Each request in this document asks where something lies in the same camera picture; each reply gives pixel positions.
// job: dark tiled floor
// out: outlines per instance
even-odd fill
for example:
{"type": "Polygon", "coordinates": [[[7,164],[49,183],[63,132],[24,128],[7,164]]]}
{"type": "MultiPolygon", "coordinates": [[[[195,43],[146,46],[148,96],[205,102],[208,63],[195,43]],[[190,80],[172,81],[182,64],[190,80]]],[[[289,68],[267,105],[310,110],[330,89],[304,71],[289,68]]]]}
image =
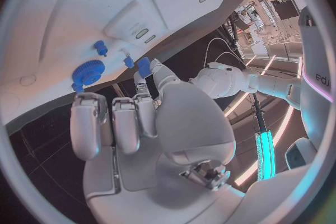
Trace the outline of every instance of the dark tiled floor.
{"type": "MultiPolygon", "coordinates": [[[[217,37],[216,33],[205,36],[177,53],[165,64],[182,80],[187,81],[195,77],[203,68],[207,44],[214,37],[217,37]]],[[[214,41],[209,48],[207,62],[214,60],[223,51],[227,51],[226,45],[220,40],[214,41]]],[[[231,56],[222,57],[221,60],[222,63],[237,66],[237,60],[231,56]]],[[[152,96],[156,98],[158,92],[153,79],[148,78],[147,83],[152,96]]],[[[132,97],[136,93],[133,80],[121,82],[119,86],[125,96],[132,97]]],[[[117,97],[114,89],[109,86],[97,93],[107,98],[111,110],[112,99],[117,97]]],[[[216,102],[224,110],[233,98],[217,99],[216,102]]],[[[71,104],[61,106],[27,123],[12,134],[10,140],[30,180],[55,208],[76,223],[96,223],[83,195],[85,163],[72,151],[69,133],[70,108],[71,104]]],[[[29,214],[25,216],[26,210],[10,193],[8,185],[6,188],[8,191],[5,197],[8,196],[8,200],[15,205],[11,205],[11,210],[16,208],[20,211],[19,214],[12,214],[9,217],[10,222],[15,219],[16,223],[35,223],[29,214]]]]}

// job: white curved surface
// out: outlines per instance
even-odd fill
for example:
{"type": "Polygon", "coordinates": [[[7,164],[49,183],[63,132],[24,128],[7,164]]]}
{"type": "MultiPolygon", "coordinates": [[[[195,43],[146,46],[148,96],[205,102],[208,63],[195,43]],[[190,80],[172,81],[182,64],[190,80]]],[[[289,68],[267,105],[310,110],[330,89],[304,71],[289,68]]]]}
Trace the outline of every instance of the white curved surface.
{"type": "Polygon", "coordinates": [[[121,49],[137,60],[178,29],[218,8],[222,1],[8,0],[0,22],[1,43],[7,47],[1,92],[18,96],[20,105],[14,113],[2,114],[3,123],[73,92],[71,74],[88,60],[100,59],[106,66],[96,83],[116,79],[126,69],[121,49]],[[136,9],[125,12],[131,2],[136,3],[136,9]],[[128,28],[109,31],[115,22],[128,28]],[[149,29],[148,34],[135,39],[143,28],[149,29]],[[156,37],[145,43],[152,35],[156,37]],[[93,48],[98,40],[109,50],[106,58],[93,48]],[[36,81],[23,87],[21,77],[31,75],[36,81]]]}

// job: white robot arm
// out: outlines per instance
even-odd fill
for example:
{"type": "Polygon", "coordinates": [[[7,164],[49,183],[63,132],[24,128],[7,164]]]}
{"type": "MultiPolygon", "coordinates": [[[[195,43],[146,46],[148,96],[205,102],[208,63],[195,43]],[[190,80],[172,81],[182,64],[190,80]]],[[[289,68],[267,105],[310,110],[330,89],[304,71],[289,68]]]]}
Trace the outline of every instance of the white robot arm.
{"type": "Polygon", "coordinates": [[[221,63],[209,63],[209,67],[199,71],[190,83],[196,85],[211,98],[228,97],[239,91],[272,95],[286,100],[300,110],[301,81],[298,78],[285,79],[261,76],[252,70],[239,70],[221,63]]]}

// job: machine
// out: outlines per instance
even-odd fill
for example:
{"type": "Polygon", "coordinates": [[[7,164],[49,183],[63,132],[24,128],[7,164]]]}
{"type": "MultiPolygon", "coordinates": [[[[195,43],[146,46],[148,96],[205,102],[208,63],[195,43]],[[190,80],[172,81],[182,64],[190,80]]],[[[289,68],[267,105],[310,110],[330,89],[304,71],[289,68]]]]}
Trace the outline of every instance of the machine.
{"type": "MultiPolygon", "coordinates": [[[[207,29],[202,19],[216,25],[222,1],[8,0],[4,6],[2,123],[76,92],[71,142],[86,162],[83,191],[98,223],[289,223],[325,181],[336,159],[336,23],[326,0],[307,0],[301,11],[302,78],[275,79],[213,62],[185,82],[155,57],[135,67],[144,54],[176,52],[167,44],[190,32],[197,39],[207,29]],[[104,96],[88,90],[132,68],[137,94],[114,99],[111,111],[104,96]],[[146,86],[151,75],[158,108],[146,86]],[[213,101],[238,91],[285,99],[300,110],[309,137],[289,148],[289,171],[246,193],[227,184],[225,165],[236,142],[213,101]],[[301,160],[292,162],[293,152],[301,160]]],[[[1,132],[1,169],[26,208],[41,223],[71,223],[37,192],[1,132]]]]}

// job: blue plastic part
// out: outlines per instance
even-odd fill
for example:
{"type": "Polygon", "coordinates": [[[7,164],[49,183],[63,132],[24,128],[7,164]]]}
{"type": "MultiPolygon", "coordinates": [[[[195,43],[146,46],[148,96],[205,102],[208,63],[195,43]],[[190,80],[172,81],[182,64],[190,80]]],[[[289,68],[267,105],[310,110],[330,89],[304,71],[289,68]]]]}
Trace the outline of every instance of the blue plastic part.
{"type": "Polygon", "coordinates": [[[139,67],[139,74],[142,78],[146,78],[152,74],[150,70],[151,61],[147,57],[142,58],[137,64],[139,67]]]}
{"type": "Polygon", "coordinates": [[[71,85],[71,87],[77,94],[80,94],[81,92],[84,92],[84,89],[83,89],[82,85],[76,85],[75,83],[73,83],[71,85]]]}
{"type": "Polygon", "coordinates": [[[107,47],[105,46],[104,42],[99,40],[95,43],[95,48],[99,55],[104,55],[106,57],[106,54],[108,52],[107,47]]]}
{"type": "Polygon", "coordinates": [[[134,61],[133,59],[130,57],[130,55],[128,55],[125,59],[124,59],[124,63],[128,68],[133,68],[134,67],[134,61]]]}
{"type": "Polygon", "coordinates": [[[90,60],[76,68],[72,73],[75,85],[83,86],[95,83],[104,72],[105,66],[100,60],[90,60]]]}

